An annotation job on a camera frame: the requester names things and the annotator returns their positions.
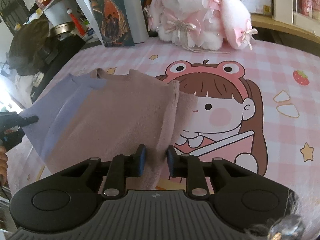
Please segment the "white bookshelf frame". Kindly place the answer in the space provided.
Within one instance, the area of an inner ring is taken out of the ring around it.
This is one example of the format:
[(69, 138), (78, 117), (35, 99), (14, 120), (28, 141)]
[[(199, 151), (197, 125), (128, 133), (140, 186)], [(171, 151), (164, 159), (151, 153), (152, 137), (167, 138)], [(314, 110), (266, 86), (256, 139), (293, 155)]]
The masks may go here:
[[(89, 0), (75, 0), (84, 16), (89, 21), (90, 25), (100, 41), (102, 41), (102, 35), (98, 30), (98, 24), (93, 15), (93, 9)], [(148, 31), (145, 24), (144, 13), (140, 0), (124, 0), (125, 12), (129, 22), (129, 27), (135, 43), (143, 43), (148, 38)]]

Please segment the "red tassel ornament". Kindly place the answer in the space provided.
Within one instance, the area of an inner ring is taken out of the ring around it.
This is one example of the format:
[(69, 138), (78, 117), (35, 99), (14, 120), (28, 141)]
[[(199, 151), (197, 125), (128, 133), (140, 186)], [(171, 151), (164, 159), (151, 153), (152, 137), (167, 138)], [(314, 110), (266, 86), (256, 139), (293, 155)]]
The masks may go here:
[(70, 16), (73, 23), (75, 24), (75, 27), (78, 30), (80, 36), (84, 36), (86, 34), (86, 31), (84, 30), (78, 19), (74, 16), (72, 9), (67, 9), (67, 14)]

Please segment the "Harry Potter book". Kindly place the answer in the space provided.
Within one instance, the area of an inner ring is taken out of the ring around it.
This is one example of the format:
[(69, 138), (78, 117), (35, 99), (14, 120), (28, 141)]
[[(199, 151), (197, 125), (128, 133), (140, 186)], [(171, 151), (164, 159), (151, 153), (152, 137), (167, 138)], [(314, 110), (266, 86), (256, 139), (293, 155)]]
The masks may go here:
[(105, 47), (131, 47), (134, 41), (124, 0), (90, 0)]

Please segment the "pink cartoon table mat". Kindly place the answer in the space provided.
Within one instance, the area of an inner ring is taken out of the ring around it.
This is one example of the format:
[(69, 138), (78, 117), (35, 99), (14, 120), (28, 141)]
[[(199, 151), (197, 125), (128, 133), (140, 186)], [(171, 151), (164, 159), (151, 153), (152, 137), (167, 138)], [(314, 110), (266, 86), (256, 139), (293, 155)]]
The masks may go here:
[[(191, 120), (173, 144), (179, 154), (221, 157), (295, 190), (319, 208), (319, 58), (255, 41), (252, 49), (193, 53), (151, 38), (134, 48), (80, 51), (49, 84), (67, 75), (134, 69), (197, 97)], [(25, 135), (9, 153), (9, 186), (17, 192), (52, 174)], [(163, 166), (155, 186), (183, 187)]]

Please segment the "purple and mauve sweater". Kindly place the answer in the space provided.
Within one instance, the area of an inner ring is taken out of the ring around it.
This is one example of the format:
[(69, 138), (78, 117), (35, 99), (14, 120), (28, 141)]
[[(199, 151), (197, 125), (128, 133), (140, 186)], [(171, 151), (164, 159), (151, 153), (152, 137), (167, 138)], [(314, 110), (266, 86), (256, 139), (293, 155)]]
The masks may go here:
[(178, 81), (162, 81), (130, 70), (110, 75), (101, 69), (82, 76), (67, 75), (21, 116), (38, 121), (24, 132), (52, 173), (91, 157), (111, 161), (119, 154), (146, 146), (140, 178), (129, 189), (155, 188), (173, 145), (191, 120), (197, 97), (180, 91)]

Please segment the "olive green cloth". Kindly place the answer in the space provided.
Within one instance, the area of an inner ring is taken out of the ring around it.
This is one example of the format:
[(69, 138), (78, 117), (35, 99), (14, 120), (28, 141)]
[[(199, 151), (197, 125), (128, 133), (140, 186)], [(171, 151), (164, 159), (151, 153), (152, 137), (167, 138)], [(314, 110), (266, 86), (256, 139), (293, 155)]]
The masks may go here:
[(49, 34), (46, 20), (35, 19), (24, 25), (12, 39), (7, 62), (11, 70), (20, 76), (37, 74), (45, 63), (39, 55)]

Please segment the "metal bowl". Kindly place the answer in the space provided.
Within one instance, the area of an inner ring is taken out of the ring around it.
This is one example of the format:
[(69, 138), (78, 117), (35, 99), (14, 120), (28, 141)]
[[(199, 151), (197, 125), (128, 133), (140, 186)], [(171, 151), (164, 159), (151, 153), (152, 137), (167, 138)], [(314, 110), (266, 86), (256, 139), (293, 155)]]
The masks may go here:
[(62, 41), (67, 38), (74, 29), (74, 22), (62, 23), (50, 29), (49, 37), (57, 38), (59, 41)]

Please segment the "pink white plush bunny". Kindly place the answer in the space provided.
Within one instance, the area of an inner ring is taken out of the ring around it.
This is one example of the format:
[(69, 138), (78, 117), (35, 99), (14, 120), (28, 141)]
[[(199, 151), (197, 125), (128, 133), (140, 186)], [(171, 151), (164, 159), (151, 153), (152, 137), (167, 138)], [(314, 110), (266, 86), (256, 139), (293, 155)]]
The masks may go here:
[(219, 50), (225, 41), (251, 48), (258, 33), (240, 0), (152, 0), (144, 10), (160, 40), (191, 51)]

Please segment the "white storage box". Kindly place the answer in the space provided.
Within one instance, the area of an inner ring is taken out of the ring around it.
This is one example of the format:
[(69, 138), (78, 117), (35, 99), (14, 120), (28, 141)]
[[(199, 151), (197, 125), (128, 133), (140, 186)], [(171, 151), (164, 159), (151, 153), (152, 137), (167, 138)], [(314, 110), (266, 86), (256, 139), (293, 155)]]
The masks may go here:
[(272, 18), (286, 24), (293, 23), (293, 0), (273, 0)]

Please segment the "wooden shelf board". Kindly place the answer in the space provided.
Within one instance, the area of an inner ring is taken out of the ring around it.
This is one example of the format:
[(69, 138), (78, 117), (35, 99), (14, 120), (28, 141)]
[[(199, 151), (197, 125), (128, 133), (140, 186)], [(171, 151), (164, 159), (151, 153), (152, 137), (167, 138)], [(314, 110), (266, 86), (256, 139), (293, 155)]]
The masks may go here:
[(304, 30), (294, 24), (279, 22), (271, 17), (256, 14), (251, 15), (251, 22), (253, 27), (265, 28), (295, 35), (319, 44), (319, 36), (316, 36), (314, 33)]

